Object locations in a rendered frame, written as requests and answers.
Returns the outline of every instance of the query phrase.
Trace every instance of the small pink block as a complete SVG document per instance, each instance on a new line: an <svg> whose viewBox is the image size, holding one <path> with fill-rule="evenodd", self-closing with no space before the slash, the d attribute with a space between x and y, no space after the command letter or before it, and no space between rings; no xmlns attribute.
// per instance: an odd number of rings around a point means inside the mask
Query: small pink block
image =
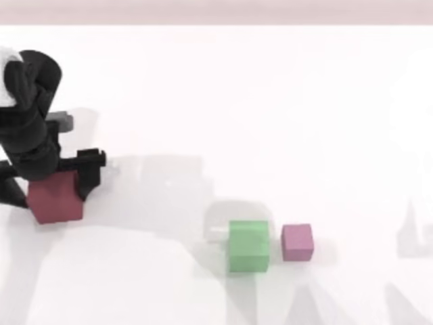
<svg viewBox="0 0 433 325"><path fill-rule="evenodd" d="M83 202L75 191L76 172L54 173L28 185L27 204L39 223L83 218Z"/></svg>
<svg viewBox="0 0 433 325"><path fill-rule="evenodd" d="M285 225L281 234L284 261L310 261L314 252L311 225Z"/></svg>

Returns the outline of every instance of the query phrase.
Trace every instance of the green block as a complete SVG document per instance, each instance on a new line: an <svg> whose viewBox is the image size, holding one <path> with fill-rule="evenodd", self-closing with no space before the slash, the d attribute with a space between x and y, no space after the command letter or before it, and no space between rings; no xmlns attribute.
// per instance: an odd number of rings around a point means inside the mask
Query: green block
<svg viewBox="0 0 433 325"><path fill-rule="evenodd" d="M230 272L266 272L270 250L267 221L230 221Z"/></svg>

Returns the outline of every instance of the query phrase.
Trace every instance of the white table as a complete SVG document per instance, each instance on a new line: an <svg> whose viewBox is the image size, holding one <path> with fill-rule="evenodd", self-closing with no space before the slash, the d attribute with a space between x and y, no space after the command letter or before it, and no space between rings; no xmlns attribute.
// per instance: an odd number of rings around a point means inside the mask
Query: white table
<svg viewBox="0 0 433 325"><path fill-rule="evenodd" d="M82 221L0 208L0 324L433 324L433 28L1 27L98 147ZM228 277L231 218L266 274ZM310 263L282 263L285 223Z"/></svg>

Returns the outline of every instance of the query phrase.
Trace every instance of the toy block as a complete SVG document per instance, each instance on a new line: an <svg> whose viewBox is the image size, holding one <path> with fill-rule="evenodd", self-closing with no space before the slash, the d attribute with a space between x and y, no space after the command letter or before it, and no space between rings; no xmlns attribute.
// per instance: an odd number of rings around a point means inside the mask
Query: toy block
<svg viewBox="0 0 433 325"><path fill-rule="evenodd" d="M281 245L284 261L310 261L314 252L311 225L284 225Z"/></svg>
<svg viewBox="0 0 433 325"><path fill-rule="evenodd" d="M83 201L76 193L76 171L54 173L28 185L27 204L40 224L80 220Z"/></svg>
<svg viewBox="0 0 433 325"><path fill-rule="evenodd" d="M266 272L270 246L267 221L230 221L229 271Z"/></svg>

